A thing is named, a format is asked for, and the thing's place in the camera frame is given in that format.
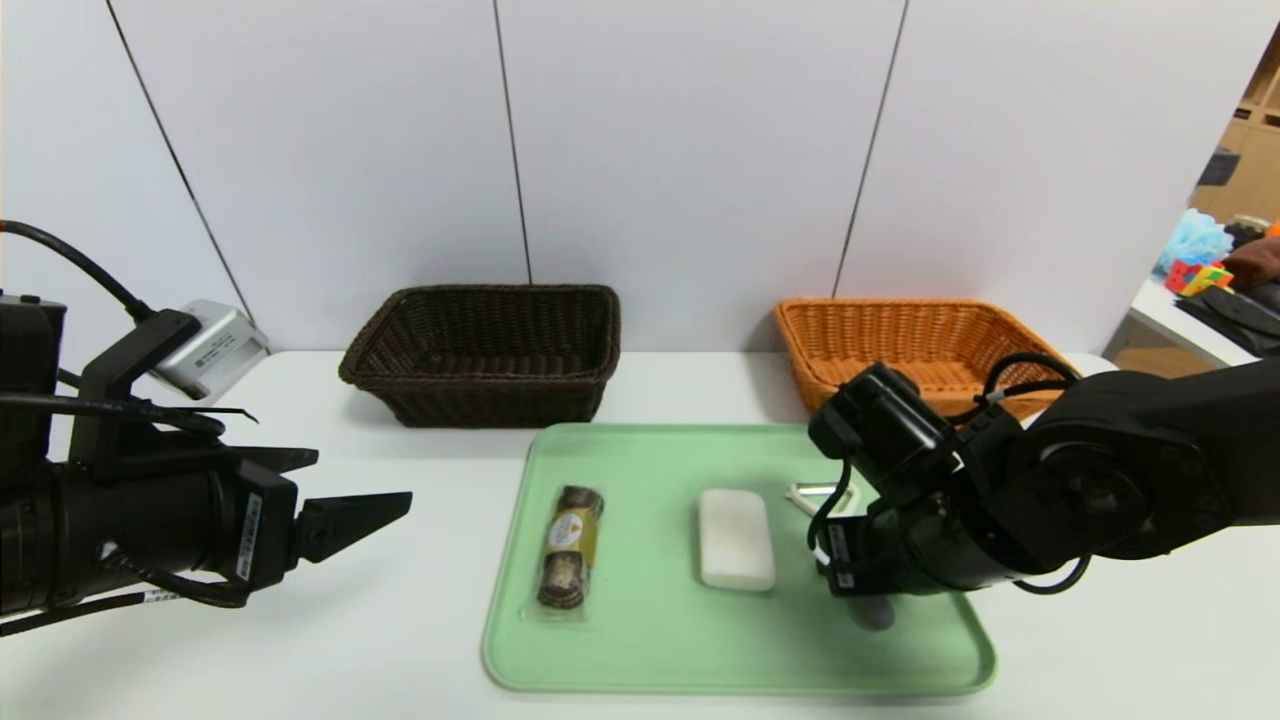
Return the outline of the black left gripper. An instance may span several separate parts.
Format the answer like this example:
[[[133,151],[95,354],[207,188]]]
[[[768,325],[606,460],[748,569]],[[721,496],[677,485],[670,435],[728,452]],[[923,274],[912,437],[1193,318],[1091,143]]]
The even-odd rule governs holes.
[[[54,468],[54,591],[99,594],[142,571],[210,571],[237,592],[276,584],[398,521],[411,492],[311,498],[279,474],[311,468],[315,448],[238,446],[241,457],[145,457]]]

